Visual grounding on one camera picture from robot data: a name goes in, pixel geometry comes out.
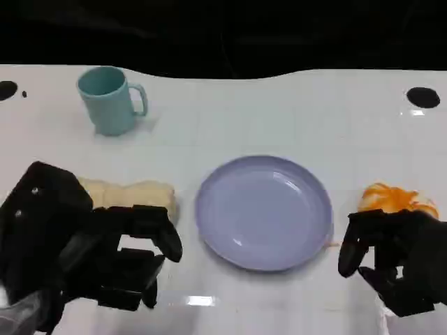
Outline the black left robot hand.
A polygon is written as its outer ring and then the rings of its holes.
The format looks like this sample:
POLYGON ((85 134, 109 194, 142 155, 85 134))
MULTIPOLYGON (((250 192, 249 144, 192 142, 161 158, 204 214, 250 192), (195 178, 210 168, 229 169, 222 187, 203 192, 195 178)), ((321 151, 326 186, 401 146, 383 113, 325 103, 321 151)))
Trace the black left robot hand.
POLYGON ((165 207, 99 207, 86 215, 61 254, 61 299, 91 299, 126 311, 140 304, 153 309, 164 261, 179 262, 182 254, 165 207))

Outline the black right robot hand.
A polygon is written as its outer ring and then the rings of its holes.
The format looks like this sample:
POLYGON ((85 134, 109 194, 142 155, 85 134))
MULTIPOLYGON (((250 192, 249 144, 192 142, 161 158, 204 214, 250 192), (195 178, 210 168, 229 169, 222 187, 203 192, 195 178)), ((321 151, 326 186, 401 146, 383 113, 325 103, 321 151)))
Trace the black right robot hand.
POLYGON ((422 211, 349 214, 338 272, 358 272, 395 315, 446 303, 446 223, 422 211))

